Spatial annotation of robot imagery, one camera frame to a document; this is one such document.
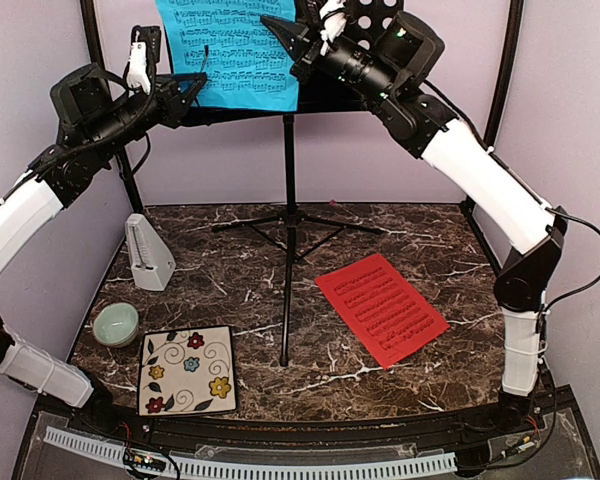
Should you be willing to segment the black perforated music stand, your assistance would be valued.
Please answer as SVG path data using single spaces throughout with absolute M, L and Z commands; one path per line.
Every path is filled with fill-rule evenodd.
M 404 9 L 404 1 L 351 1 L 353 10 L 357 9 L 362 17 L 368 17 L 369 38 L 375 39 L 381 31 L 389 25 L 393 15 Z M 324 74 L 316 73 L 310 78 L 307 83 L 299 86 L 298 107 L 295 112 L 276 112 L 253 109 L 227 109 L 227 108 L 207 108 L 207 107 L 192 107 L 187 117 L 185 117 L 185 125 L 189 127 L 200 125 L 212 125 L 214 123 L 231 122 L 237 120 L 245 120 L 251 118 L 262 118 L 266 116 L 280 115 L 284 126 L 284 162 L 285 162 L 285 194 L 286 201 L 284 209 L 276 213 L 274 216 L 263 217 L 256 220 L 238 221 L 237 223 L 221 226 L 214 225 L 214 232 L 226 231 L 238 228 L 251 228 L 253 231 L 261 235 L 266 241 L 273 246 L 282 249 L 286 254 L 286 270 L 284 282 L 284 302 L 283 302 L 283 319 L 282 319 L 282 335 L 281 335 L 281 354 L 280 365 L 283 367 L 289 364 L 289 324 L 290 324 L 290 309 L 292 295 L 292 274 L 295 263 L 301 261 L 311 252 L 322 246 L 328 240 L 342 232 L 343 230 L 356 230 L 371 234 L 381 234 L 382 231 L 378 228 L 364 227 L 360 225 L 342 223 L 310 216 L 305 212 L 298 210 L 296 201 L 296 178 L 295 178 L 295 136 L 294 136 L 294 121 L 295 113 L 333 113 L 347 111 L 363 110 L 362 100 L 354 99 L 355 93 L 345 92 L 345 87 L 336 85 L 335 80 L 326 79 Z M 273 223 L 278 221 L 284 224 L 286 228 L 286 244 L 280 243 L 267 233 L 262 231 L 258 225 Z M 324 239 L 309 247 L 304 253 L 297 253 L 297 227 L 302 222 L 313 224 L 327 225 L 336 228 L 329 233 Z

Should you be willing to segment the blue sheet music page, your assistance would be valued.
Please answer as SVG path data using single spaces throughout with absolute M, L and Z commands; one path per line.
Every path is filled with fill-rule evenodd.
M 203 72 L 203 107 L 294 112 L 299 83 L 263 15 L 296 20 L 293 1 L 166 0 L 156 3 L 176 74 Z

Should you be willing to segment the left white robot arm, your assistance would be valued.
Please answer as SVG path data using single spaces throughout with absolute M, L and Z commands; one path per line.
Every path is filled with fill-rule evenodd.
M 206 81 L 204 73 L 151 70 L 147 88 L 129 87 L 121 77 L 89 64 L 54 85 L 56 140 L 0 199 L 0 276 L 127 144 L 155 126 L 178 127 Z M 83 421 L 100 436 L 114 435 L 121 427 L 120 412 L 107 403 L 111 395 L 99 381 L 25 340 L 1 317 L 0 374 L 82 409 Z

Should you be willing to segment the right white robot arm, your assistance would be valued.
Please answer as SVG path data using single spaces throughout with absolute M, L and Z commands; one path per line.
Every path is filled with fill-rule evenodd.
M 260 21 L 292 59 L 293 76 L 306 81 L 319 71 L 351 88 L 398 145 L 461 188 L 508 238 L 510 254 L 494 285 L 504 315 L 505 364 L 490 424 L 501 434 L 514 432 L 531 409 L 546 339 L 544 297 L 566 222 L 448 102 L 421 91 L 444 42 L 419 18 L 397 12 L 370 48 L 345 36 L 341 7 L 324 7 L 314 24 L 269 15 Z

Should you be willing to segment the red sheet music page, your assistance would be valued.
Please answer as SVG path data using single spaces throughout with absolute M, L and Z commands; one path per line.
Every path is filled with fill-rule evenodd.
M 404 360 L 450 328 L 380 254 L 320 276 L 316 284 L 383 369 Z

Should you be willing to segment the white metronome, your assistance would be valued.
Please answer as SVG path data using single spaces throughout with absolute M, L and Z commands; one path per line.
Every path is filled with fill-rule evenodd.
M 125 234 L 135 285 L 147 291 L 164 291 L 176 268 L 166 243 L 148 219 L 139 213 L 127 218 Z

